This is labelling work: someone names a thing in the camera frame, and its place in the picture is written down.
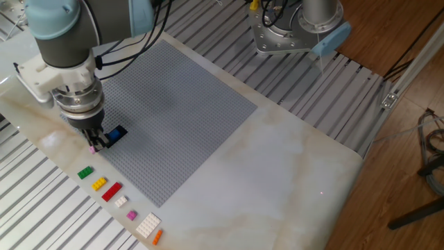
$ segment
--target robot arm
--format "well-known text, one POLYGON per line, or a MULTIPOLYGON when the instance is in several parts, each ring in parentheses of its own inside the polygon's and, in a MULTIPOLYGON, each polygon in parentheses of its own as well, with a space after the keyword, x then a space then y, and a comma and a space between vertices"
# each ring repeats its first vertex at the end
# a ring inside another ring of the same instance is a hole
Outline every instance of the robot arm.
POLYGON ((25 11, 40 55, 18 67, 19 79, 43 105, 53 100, 93 150, 110 143, 101 126, 105 97, 92 48, 153 28, 149 0, 28 0, 25 11))

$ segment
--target yellow lego brick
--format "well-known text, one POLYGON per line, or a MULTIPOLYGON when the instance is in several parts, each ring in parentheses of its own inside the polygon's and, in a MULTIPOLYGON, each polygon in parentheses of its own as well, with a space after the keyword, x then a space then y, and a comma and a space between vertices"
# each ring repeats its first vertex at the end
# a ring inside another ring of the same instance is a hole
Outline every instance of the yellow lego brick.
POLYGON ((258 7, 259 7, 259 0, 253 0, 250 3, 250 10, 257 10, 258 7))
POLYGON ((105 184, 106 184, 106 180, 105 180, 105 178, 102 177, 99 180, 97 180, 94 184, 92 184, 92 188, 97 191, 105 184))

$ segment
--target pink lego brick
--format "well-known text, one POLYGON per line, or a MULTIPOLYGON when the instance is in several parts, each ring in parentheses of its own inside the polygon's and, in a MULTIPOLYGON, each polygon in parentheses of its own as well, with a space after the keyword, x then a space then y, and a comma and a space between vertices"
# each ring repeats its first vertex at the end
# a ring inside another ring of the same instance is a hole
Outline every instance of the pink lego brick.
POLYGON ((91 152, 92 154, 95 154, 95 153, 96 153, 96 149, 94 148, 94 146, 91 146, 91 147, 89 148, 89 152, 91 152))
POLYGON ((134 218, 136 218, 136 216, 137 216, 137 213, 132 210, 126 215, 126 217, 130 220, 134 220, 134 218))

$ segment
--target metal bracket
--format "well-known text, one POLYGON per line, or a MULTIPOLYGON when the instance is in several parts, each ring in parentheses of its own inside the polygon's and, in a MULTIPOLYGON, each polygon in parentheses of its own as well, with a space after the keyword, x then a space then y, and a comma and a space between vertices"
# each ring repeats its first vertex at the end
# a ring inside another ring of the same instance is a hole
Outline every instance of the metal bracket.
POLYGON ((401 95, 442 46, 444 46, 444 24, 441 24, 432 38, 429 39, 415 60, 411 62, 405 73, 403 73, 400 80, 392 87, 389 94, 393 94, 396 91, 396 95, 401 95))
POLYGON ((385 110, 390 110, 395 105, 396 101, 399 99, 399 96, 395 93, 389 92, 386 95, 386 98, 381 103, 381 108, 385 110))
POLYGON ((285 11, 284 17, 279 21, 281 28, 278 28, 278 24, 270 28, 264 27, 262 13, 261 8, 248 9, 248 22, 253 31, 257 51, 266 55, 310 52, 313 47, 345 22, 343 7, 339 1, 336 16, 330 23, 318 26, 317 28, 320 29, 318 33, 316 28, 301 20, 303 19, 302 2, 285 11))

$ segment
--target wooden floor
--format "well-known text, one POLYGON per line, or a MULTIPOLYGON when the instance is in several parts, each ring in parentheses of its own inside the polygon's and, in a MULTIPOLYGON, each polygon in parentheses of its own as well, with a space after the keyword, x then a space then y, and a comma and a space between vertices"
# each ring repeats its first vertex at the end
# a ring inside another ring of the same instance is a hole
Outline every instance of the wooden floor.
POLYGON ((444 8, 444 0, 340 2, 352 33, 339 52, 382 76, 444 8))
MULTIPOLYGON (((418 131, 386 138, 416 126, 426 108, 444 116, 444 48, 413 80, 383 125, 326 249, 444 249, 444 211, 396 231, 387 228, 392 219, 438 198, 416 174, 422 167, 418 131)), ((437 128, 427 125, 425 133, 437 128)), ((435 174, 444 181, 444 171, 435 174)))

